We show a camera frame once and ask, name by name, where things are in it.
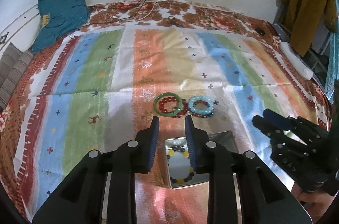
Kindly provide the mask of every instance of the green stripe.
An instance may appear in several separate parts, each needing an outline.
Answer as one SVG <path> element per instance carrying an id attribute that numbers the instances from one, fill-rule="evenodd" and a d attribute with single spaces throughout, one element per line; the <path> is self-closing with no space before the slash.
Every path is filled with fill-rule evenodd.
<path id="1" fill-rule="evenodd" d="M 110 71 L 123 31 L 103 32 L 88 54 L 69 109 L 63 155 L 63 174 L 67 175 L 86 155 L 88 149 L 102 146 L 103 133 L 108 125 L 108 100 L 105 93 L 111 88 Z M 90 117 L 100 116 L 95 124 Z"/>
<path id="2" fill-rule="evenodd" d="M 257 72 L 251 67 L 243 55 L 243 52 L 238 50 L 238 47 L 224 35 L 215 35 L 219 42 L 224 45 L 231 53 L 234 61 L 242 68 L 243 73 L 249 80 L 253 89 L 257 92 L 261 100 L 264 102 L 265 108 L 268 108 L 280 115 L 282 115 L 282 109 L 280 104 L 276 101 L 268 87 L 264 84 L 262 78 Z"/>

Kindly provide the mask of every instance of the screw head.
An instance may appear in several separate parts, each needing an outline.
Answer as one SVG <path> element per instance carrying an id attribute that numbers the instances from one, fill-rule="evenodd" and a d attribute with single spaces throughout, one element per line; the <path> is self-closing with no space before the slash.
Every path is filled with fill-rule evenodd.
<path id="1" fill-rule="evenodd" d="M 245 153 L 245 156 L 249 159 L 253 159 L 255 157 L 255 153 L 249 150 Z"/>
<path id="2" fill-rule="evenodd" d="M 127 144 L 129 147 L 136 147 L 138 142 L 136 140 L 129 141 Z"/>
<path id="3" fill-rule="evenodd" d="M 91 158 L 96 158 L 99 155 L 99 152 L 97 150 L 91 150 L 88 154 Z"/>
<path id="4" fill-rule="evenodd" d="M 209 148 L 215 148 L 217 146 L 217 144 L 213 141 L 209 141 L 206 143 L 206 146 Z"/>

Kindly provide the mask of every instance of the blue stripe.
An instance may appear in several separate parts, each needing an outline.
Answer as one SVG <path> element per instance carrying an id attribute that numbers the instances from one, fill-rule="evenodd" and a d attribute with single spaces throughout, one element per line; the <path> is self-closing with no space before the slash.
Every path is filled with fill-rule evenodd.
<path id="1" fill-rule="evenodd" d="M 64 153 L 69 105 L 72 100 L 71 93 L 75 92 L 78 77 L 98 36 L 98 33 L 94 33 L 81 37 L 72 55 L 67 60 L 61 77 L 56 81 L 57 87 L 47 97 L 44 131 L 40 132 L 43 137 L 38 169 L 40 191 L 34 213 L 48 198 L 47 192 L 52 193 L 62 181 L 62 156 Z M 47 151 L 49 147 L 53 149 L 51 153 Z"/>
<path id="2" fill-rule="evenodd" d="M 277 176 L 282 175 L 283 171 L 277 165 L 273 165 L 272 160 L 270 159 L 272 150 L 269 147 L 269 138 L 262 134 L 262 132 L 252 124 L 252 117 L 255 115 L 255 112 L 262 114 L 265 109 L 263 101 L 243 73 L 242 67 L 235 62 L 230 51 L 219 42 L 214 34 L 196 34 L 203 41 L 208 54 L 219 64 L 226 80 L 233 86 L 228 87 L 228 89 L 233 90 L 233 95 L 237 101 L 237 107 L 240 109 L 241 116 L 255 144 L 255 153 L 262 158 Z"/>

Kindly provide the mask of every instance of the striped pillow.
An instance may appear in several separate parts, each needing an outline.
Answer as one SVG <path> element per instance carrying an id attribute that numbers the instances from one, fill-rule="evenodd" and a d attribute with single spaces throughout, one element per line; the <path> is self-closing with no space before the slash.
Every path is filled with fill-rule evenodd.
<path id="1" fill-rule="evenodd" d="M 13 43 L 10 43 L 4 51 L 0 60 L 0 86 L 2 86 L 5 78 L 13 68 L 14 64 L 18 61 L 22 52 L 19 51 Z"/>
<path id="2" fill-rule="evenodd" d="M 33 56 L 34 55 L 30 51 L 22 53 L 4 80 L 0 88 L 0 112 L 6 107 L 10 97 L 12 96 L 12 93 L 16 88 L 16 85 L 25 72 L 28 64 L 33 59 Z"/>

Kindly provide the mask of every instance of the colorful quilt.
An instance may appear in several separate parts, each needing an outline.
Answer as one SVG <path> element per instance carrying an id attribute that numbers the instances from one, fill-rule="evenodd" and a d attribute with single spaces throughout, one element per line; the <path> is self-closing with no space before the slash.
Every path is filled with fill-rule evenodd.
<path id="1" fill-rule="evenodd" d="M 89 24 L 37 54 L 0 118 L 0 175 L 29 220 L 91 149 L 107 152 L 149 127 L 154 98 L 206 95 L 215 115 L 194 118 L 208 133 L 231 130 L 240 152 L 255 151 L 289 187 L 269 140 L 251 123 L 269 108 L 328 128 L 330 104 L 279 50 L 269 23 L 184 1 L 96 5 Z M 208 185 L 171 190 L 160 148 L 184 136 L 184 118 L 160 117 L 159 150 L 136 177 L 138 223 L 206 223 Z"/>

